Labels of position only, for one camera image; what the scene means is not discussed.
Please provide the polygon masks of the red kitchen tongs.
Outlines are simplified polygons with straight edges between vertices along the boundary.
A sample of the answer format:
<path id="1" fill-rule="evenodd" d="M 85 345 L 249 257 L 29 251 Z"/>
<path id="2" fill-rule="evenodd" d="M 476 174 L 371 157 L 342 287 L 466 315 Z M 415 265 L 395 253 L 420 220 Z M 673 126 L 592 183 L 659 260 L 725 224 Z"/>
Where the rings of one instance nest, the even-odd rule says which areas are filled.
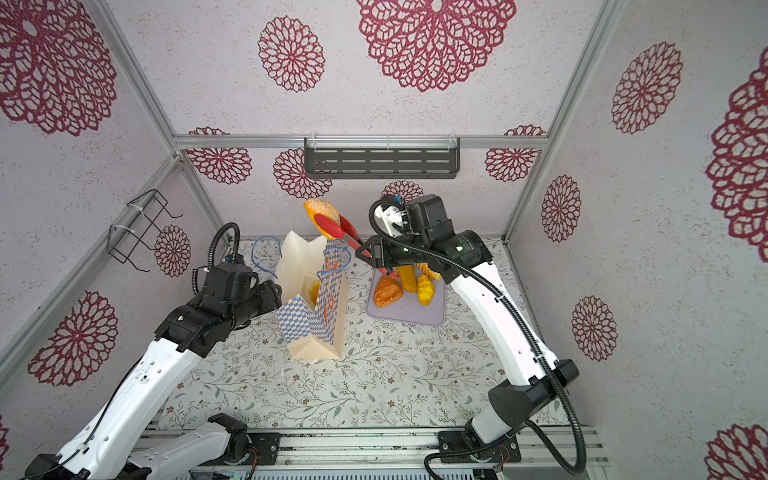
<path id="1" fill-rule="evenodd" d="M 312 220 L 321 233 L 327 234 L 332 239 L 343 240 L 351 246 L 356 253 L 359 253 L 362 259 L 372 259 L 371 254 L 361 246 L 361 243 L 346 232 L 340 224 L 319 213 L 314 214 Z"/>

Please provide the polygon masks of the checkered paper bakery bag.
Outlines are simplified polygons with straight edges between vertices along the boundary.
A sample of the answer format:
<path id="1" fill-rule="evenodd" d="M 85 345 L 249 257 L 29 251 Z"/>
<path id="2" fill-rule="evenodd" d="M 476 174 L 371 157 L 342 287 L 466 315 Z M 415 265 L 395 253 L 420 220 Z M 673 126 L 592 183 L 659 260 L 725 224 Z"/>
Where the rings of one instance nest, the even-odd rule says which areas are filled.
<path id="1" fill-rule="evenodd" d="M 301 360 L 343 357 L 347 313 L 346 271 L 351 252 L 342 242 L 294 232 L 253 241 L 251 262 L 280 286 L 275 319 L 289 355 Z"/>

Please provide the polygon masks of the yellow bread roll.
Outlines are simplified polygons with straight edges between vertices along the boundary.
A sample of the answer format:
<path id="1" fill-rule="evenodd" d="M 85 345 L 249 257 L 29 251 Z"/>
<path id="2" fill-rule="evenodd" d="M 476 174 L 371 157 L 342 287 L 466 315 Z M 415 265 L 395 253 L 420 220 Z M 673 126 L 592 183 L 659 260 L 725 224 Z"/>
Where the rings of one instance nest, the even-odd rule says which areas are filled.
<path id="1" fill-rule="evenodd" d="M 312 303 L 312 304 L 316 304 L 316 303 L 317 303 L 317 299 L 318 299 L 318 296 L 319 296 L 319 290 L 320 290 L 320 287 L 321 287 L 321 281 L 320 281 L 320 280 L 317 280 L 317 281 L 315 281 L 315 282 L 314 282 L 314 283 L 311 285 L 311 287 L 310 287 L 310 289 L 309 289 L 309 291 L 308 291 L 308 293 L 309 293 L 309 299 L 310 299 L 310 301 L 311 301 L 311 303 Z"/>

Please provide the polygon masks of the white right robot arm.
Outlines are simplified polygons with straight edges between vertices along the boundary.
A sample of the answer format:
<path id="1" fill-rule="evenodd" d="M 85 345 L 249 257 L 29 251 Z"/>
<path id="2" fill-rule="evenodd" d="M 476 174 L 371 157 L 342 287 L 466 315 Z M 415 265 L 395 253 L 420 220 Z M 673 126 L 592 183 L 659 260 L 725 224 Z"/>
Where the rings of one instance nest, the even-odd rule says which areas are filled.
<path id="1" fill-rule="evenodd" d="M 565 472 L 584 473 L 586 441 L 566 392 L 579 375 L 578 367 L 570 359 L 559 358 L 523 317 L 481 237 L 471 230 L 456 231 L 437 195 L 410 202 L 385 196 L 370 206 L 368 219 L 374 233 L 357 247 L 357 258 L 387 273 L 418 263 L 439 273 L 475 315 L 506 375 L 489 391 L 488 406 L 467 422 L 460 440 L 448 441 L 424 458 L 427 474 L 438 476 L 432 467 L 435 460 L 485 461 L 525 428 Z M 568 461 L 532 419 L 554 400 L 560 402 L 571 428 L 574 461 Z"/>

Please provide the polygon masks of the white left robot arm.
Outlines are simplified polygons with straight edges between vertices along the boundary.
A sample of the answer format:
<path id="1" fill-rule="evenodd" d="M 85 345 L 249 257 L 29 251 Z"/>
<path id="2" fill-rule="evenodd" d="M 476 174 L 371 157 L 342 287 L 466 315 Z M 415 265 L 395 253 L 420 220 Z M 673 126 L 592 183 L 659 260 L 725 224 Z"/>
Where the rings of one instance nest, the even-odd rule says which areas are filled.
<path id="1" fill-rule="evenodd" d="M 25 478 L 175 479 L 210 461 L 240 465 L 254 455 L 247 425 L 223 413 L 147 453 L 134 451 L 178 383 L 231 333 L 280 308 L 281 288 L 259 279 L 239 243 L 234 222 L 214 234 L 203 286 L 163 320 L 95 417 L 57 453 L 37 455 Z"/>

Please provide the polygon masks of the twisted bread lower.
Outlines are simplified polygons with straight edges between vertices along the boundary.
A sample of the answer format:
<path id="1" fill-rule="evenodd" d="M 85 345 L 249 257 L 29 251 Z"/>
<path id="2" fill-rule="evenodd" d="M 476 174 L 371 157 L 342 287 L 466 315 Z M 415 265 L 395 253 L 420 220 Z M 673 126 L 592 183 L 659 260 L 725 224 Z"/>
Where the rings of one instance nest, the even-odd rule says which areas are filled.
<path id="1" fill-rule="evenodd" d="M 442 275 L 436 271 L 433 271 L 427 263 L 418 263 L 416 267 L 429 279 L 433 281 L 441 281 Z"/>

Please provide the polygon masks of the yellow corn bread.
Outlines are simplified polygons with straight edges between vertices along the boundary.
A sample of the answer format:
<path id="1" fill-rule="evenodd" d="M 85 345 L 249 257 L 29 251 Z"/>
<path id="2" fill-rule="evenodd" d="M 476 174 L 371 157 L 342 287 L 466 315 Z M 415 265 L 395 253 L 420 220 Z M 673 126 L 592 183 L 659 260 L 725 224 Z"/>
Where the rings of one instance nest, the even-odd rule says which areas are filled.
<path id="1" fill-rule="evenodd" d="M 417 280 L 417 298 L 422 306 L 431 304 L 435 295 L 435 287 L 431 278 L 427 275 L 421 275 Z"/>

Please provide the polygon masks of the orange croissant pastry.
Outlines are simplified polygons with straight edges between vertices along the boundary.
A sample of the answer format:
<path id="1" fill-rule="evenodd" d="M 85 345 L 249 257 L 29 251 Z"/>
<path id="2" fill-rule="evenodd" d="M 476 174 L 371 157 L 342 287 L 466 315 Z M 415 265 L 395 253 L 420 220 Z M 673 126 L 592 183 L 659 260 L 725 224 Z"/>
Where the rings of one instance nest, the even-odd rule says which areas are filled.
<path id="1" fill-rule="evenodd" d="M 402 296 L 400 283 L 391 276 L 382 276 L 374 289 L 373 302 L 377 308 L 385 308 L 400 300 Z"/>

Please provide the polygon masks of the lilac plastic tray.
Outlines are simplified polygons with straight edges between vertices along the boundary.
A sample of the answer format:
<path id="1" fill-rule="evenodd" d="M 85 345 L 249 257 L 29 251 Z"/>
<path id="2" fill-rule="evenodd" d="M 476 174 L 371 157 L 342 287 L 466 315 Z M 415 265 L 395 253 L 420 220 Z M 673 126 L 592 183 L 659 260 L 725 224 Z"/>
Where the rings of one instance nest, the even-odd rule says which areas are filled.
<path id="1" fill-rule="evenodd" d="M 433 282 L 435 295 L 427 306 L 419 303 L 416 293 L 405 292 L 403 297 L 393 304 L 379 308 L 374 304 L 374 294 L 381 278 L 382 273 L 375 270 L 366 304 L 366 312 L 370 316 L 384 320 L 429 326 L 438 326 L 445 321 L 446 285 L 443 281 Z"/>

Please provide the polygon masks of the grey wall shelf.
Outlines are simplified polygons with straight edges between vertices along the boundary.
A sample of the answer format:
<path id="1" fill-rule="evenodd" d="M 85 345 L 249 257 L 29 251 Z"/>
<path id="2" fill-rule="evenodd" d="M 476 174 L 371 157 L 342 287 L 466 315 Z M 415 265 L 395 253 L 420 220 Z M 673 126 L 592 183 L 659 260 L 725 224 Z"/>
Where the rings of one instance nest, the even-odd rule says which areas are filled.
<path id="1" fill-rule="evenodd" d="M 456 137 L 307 137 L 304 169 L 315 180 L 453 179 L 460 146 Z"/>

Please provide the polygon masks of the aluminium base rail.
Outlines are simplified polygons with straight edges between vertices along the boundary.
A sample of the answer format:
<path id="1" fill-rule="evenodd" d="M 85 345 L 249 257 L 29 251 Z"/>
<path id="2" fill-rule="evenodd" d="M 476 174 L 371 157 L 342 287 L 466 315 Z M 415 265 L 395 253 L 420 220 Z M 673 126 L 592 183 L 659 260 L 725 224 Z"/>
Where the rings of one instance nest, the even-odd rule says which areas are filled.
<path id="1" fill-rule="evenodd" d="M 273 447 L 260 447 L 261 457 L 273 464 L 264 470 L 414 470 L 426 472 L 424 458 L 446 452 L 449 445 L 439 439 L 447 432 L 461 433 L 461 427 L 437 428 L 360 428 L 360 429 L 251 429 L 252 443 L 269 436 Z M 464 463 L 430 462 L 435 473 L 445 477 L 450 469 L 494 469 L 499 467 L 508 479 L 522 479 L 549 472 L 570 479 L 552 457 L 543 441 L 525 429 L 504 448 L 475 454 Z"/>

